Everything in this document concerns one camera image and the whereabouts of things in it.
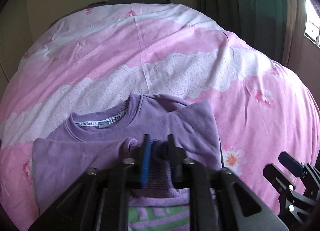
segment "green curtain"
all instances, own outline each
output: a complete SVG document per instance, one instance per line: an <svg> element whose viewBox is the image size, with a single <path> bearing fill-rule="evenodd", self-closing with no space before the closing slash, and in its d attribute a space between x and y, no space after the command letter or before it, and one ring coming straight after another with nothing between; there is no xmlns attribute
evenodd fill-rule
<svg viewBox="0 0 320 231"><path fill-rule="evenodd" d="M281 63L287 0L197 0L197 10Z"/></svg>

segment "purple sweatshirt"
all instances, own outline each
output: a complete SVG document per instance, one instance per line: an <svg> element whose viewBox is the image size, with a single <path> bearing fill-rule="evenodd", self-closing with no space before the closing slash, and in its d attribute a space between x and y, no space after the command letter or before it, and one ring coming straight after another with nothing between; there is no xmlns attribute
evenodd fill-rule
<svg viewBox="0 0 320 231"><path fill-rule="evenodd" d="M190 104L167 95L131 94L127 101L106 111L72 113L46 139L33 145L33 177L40 213L43 213L89 167L112 168L130 157L144 134L167 140L205 167L220 169L220 142L208 101ZM146 189L132 190L130 206L168 207L188 204L188 192L176 190L168 162L153 156Z"/></svg>

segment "metal bolt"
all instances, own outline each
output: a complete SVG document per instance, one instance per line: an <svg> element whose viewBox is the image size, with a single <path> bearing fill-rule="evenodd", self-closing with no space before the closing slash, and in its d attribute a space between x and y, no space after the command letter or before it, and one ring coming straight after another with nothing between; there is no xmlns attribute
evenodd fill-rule
<svg viewBox="0 0 320 231"><path fill-rule="evenodd" d="M134 164L136 161L133 158L125 158L122 160L124 164Z"/></svg>
<svg viewBox="0 0 320 231"><path fill-rule="evenodd" d="M228 170L227 168L223 168L223 169L221 169L221 171L222 171L223 174L226 174L226 175L232 173L232 172L231 172L230 170Z"/></svg>
<svg viewBox="0 0 320 231"><path fill-rule="evenodd" d="M185 158L185 159L183 159L183 163L184 164L194 164L195 161L190 158Z"/></svg>
<svg viewBox="0 0 320 231"><path fill-rule="evenodd" d="M89 168L87 170L88 175L97 175L98 170L96 168Z"/></svg>

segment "pink flower print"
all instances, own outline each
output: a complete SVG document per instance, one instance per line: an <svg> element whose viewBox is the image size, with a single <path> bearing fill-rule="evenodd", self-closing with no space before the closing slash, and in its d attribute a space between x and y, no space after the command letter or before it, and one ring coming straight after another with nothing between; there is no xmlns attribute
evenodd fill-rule
<svg viewBox="0 0 320 231"><path fill-rule="evenodd" d="M30 50L27 51L22 58L27 59L29 58L31 55L35 54L37 50L35 50L33 53L30 53Z"/></svg>
<svg viewBox="0 0 320 231"><path fill-rule="evenodd" d="M270 107L273 104L271 92L268 90L258 90L254 98L259 104Z"/></svg>
<svg viewBox="0 0 320 231"><path fill-rule="evenodd" d="M134 11L129 11L128 12L128 14L127 14L128 16L136 16L137 14L134 12Z"/></svg>
<svg viewBox="0 0 320 231"><path fill-rule="evenodd" d="M24 174L27 176L27 178L31 178L31 166L32 164L32 159L29 159L26 163L23 164L23 171L24 171Z"/></svg>
<svg viewBox="0 0 320 231"><path fill-rule="evenodd" d="M222 150L223 164L231 169L237 176L242 175L242 168L246 163L242 150Z"/></svg>
<svg viewBox="0 0 320 231"><path fill-rule="evenodd" d="M275 76L279 76L280 73L278 71L278 69L276 67L272 67L271 68L271 74L275 75Z"/></svg>
<svg viewBox="0 0 320 231"><path fill-rule="evenodd" d="M86 13L85 14L86 15L91 14L92 13L92 9L93 9L93 7L86 9Z"/></svg>
<svg viewBox="0 0 320 231"><path fill-rule="evenodd" d="M125 16L125 18L127 18L127 17L132 17L132 16L136 16L137 14L134 12L134 11L129 11L128 13L127 13L127 15Z"/></svg>

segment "white flower print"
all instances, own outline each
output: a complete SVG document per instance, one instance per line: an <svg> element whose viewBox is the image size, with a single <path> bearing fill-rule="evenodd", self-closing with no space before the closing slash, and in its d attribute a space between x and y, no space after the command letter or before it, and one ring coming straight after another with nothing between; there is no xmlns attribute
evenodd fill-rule
<svg viewBox="0 0 320 231"><path fill-rule="evenodd" d="M230 168L237 176L242 175L242 167L246 163L243 150L222 150L224 166Z"/></svg>
<svg viewBox="0 0 320 231"><path fill-rule="evenodd" d="M273 105L272 94L268 90L259 90L255 95L255 99L259 104L263 104L265 106L271 107Z"/></svg>

